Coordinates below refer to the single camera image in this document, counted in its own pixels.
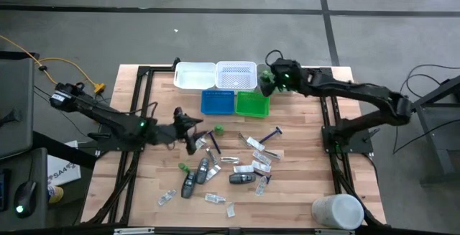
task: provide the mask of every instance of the white container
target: white container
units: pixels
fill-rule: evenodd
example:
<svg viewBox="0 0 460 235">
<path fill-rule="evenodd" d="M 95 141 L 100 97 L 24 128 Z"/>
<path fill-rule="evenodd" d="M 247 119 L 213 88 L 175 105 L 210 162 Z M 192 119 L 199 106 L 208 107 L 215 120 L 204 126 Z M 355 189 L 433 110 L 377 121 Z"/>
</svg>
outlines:
<svg viewBox="0 0 460 235">
<path fill-rule="evenodd" d="M 218 62 L 216 87 L 221 90 L 253 91 L 257 87 L 257 65 L 254 62 Z"/>
<path fill-rule="evenodd" d="M 361 204 L 355 197 L 347 194 L 316 199 L 311 213 L 318 223 L 338 229 L 354 230 L 364 220 Z"/>
<path fill-rule="evenodd" d="M 201 93 L 214 87 L 215 63 L 180 62 L 175 66 L 174 85 L 184 93 Z"/>
</svg>

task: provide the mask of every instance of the black mouse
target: black mouse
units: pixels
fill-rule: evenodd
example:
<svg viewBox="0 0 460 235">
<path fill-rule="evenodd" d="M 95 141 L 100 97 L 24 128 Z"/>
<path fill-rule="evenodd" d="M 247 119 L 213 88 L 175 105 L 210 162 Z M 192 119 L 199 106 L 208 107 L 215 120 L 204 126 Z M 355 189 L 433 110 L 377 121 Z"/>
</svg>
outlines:
<svg viewBox="0 0 460 235">
<path fill-rule="evenodd" d="M 14 194 L 14 212 L 19 218 L 29 217 L 35 211 L 37 205 L 35 188 L 37 183 L 27 181 L 19 185 Z"/>
</svg>

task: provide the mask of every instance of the concrete floor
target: concrete floor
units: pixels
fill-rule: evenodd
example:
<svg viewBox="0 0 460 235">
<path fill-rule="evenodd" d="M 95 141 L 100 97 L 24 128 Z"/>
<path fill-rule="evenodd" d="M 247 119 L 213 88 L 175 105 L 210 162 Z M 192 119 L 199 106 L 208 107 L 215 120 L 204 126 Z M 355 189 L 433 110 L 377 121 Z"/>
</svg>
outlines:
<svg viewBox="0 0 460 235">
<path fill-rule="evenodd" d="M 0 0 L 2 4 L 133 6 L 172 8 L 321 9 L 320 0 Z M 335 10 L 460 11 L 460 0 L 328 0 Z M 423 63 L 460 66 L 460 17 L 331 17 L 340 65 L 351 66 L 359 82 L 399 90 L 409 70 Z M 262 63 L 272 49 L 303 65 L 331 65 L 321 15 L 149 14 L 0 11 L 0 33 L 42 57 L 78 62 L 92 79 L 112 93 L 118 65 L 188 61 L 251 60 Z M 0 50 L 15 50 L 0 42 Z M 65 63 L 50 63 L 58 81 L 74 83 L 82 76 Z M 443 81 L 460 70 L 425 68 Z M 35 73 L 35 84 L 47 92 L 53 85 Z M 436 87 L 414 78 L 414 90 Z M 408 93 L 413 100 L 415 96 Z M 362 104 L 363 113 L 373 108 Z M 34 128 L 62 142 L 87 141 L 58 112 L 36 97 Z M 84 132 L 98 126 L 78 114 L 69 117 Z M 417 117 L 400 128 L 399 144 L 421 134 Z M 388 224 L 407 229 L 458 233 L 458 186 L 423 189 L 419 180 L 440 172 L 424 139 L 392 156 L 395 129 L 382 126 L 373 138 L 380 192 Z M 83 197 L 84 189 L 73 191 Z M 73 222 L 78 203 L 58 211 L 52 223 Z"/>
</svg>

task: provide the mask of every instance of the wooden table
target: wooden table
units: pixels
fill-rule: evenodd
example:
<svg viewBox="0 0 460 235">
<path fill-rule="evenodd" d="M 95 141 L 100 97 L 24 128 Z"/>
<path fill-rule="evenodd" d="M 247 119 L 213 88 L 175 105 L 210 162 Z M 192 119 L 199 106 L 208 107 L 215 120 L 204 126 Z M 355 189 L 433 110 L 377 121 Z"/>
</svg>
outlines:
<svg viewBox="0 0 460 235">
<path fill-rule="evenodd" d="M 111 106 L 120 111 L 129 111 L 138 65 L 120 65 Z M 332 67 L 333 76 L 339 80 L 353 80 L 349 67 Z M 142 106 L 140 94 L 139 107 Z M 342 117 L 361 115 L 357 101 L 338 98 Z M 328 155 L 323 152 L 320 128 L 323 125 L 319 98 L 305 98 L 297 93 L 277 93 L 270 98 L 270 116 L 265 119 L 233 116 L 205 116 L 200 112 L 201 95 L 179 93 L 173 85 L 172 73 L 155 73 L 150 101 L 158 101 L 155 118 L 159 123 L 173 121 L 173 111 L 181 106 L 189 116 L 204 119 L 198 131 L 209 130 L 216 124 L 225 128 L 222 137 L 216 137 L 222 155 L 239 157 L 245 165 L 254 160 L 253 149 L 243 144 L 237 134 L 259 140 L 280 126 L 283 134 L 265 142 L 266 147 L 282 155 L 273 160 L 273 175 L 263 196 L 256 196 L 255 183 L 229 184 L 232 165 L 221 163 L 222 170 L 208 183 L 195 185 L 193 197 L 180 197 L 180 188 L 185 173 L 178 163 L 197 168 L 203 150 L 187 155 L 185 145 L 176 143 L 174 150 L 164 145 L 146 146 L 139 161 L 136 185 L 132 200 L 130 226 L 240 226 L 273 228 L 320 227 L 311 216 L 312 202 L 325 195 L 334 194 L 331 166 Z M 114 189 L 120 152 L 109 152 L 98 160 L 94 168 L 86 199 L 82 221 L 87 221 L 102 207 Z M 350 155 L 350 165 L 356 192 L 368 209 L 381 222 L 385 216 L 380 201 L 379 188 L 374 169 L 366 157 Z M 178 194 L 163 207 L 158 198 L 170 189 Z M 225 205 L 206 202 L 206 193 L 216 193 L 227 199 Z M 120 200 L 119 214 L 124 199 Z M 227 218 L 226 207 L 235 202 L 236 216 Z"/>
</svg>

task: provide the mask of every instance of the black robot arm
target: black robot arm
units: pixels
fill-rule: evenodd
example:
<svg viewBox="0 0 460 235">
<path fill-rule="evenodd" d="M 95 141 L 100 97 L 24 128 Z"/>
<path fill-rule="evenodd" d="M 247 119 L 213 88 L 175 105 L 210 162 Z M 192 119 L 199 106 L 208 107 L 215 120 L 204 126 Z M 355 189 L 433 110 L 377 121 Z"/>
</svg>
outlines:
<svg viewBox="0 0 460 235">
<path fill-rule="evenodd" d="M 295 60 L 278 58 L 269 65 L 273 77 L 263 78 L 261 89 L 264 96 L 280 91 L 295 91 L 304 96 L 340 96 L 365 101 L 379 110 L 357 117 L 342 119 L 329 129 L 329 139 L 340 145 L 348 144 L 353 134 L 380 124 L 399 126 L 410 121 L 411 102 L 400 93 L 370 83 L 355 84 L 339 81 L 322 73 L 320 69 L 301 68 Z"/>
<path fill-rule="evenodd" d="M 135 112 L 120 112 L 99 103 L 83 91 L 84 85 L 59 83 L 50 98 L 51 106 L 65 112 L 80 112 L 109 128 L 108 133 L 90 134 L 89 137 L 102 145 L 108 145 L 107 150 L 135 151 L 146 143 L 170 144 L 175 140 L 184 139 L 187 152 L 192 155 L 196 151 L 195 142 L 188 135 L 188 130 L 203 120 L 194 119 L 182 112 L 180 107 L 174 110 L 173 124 L 157 124 L 154 118 L 141 117 Z"/>
</svg>

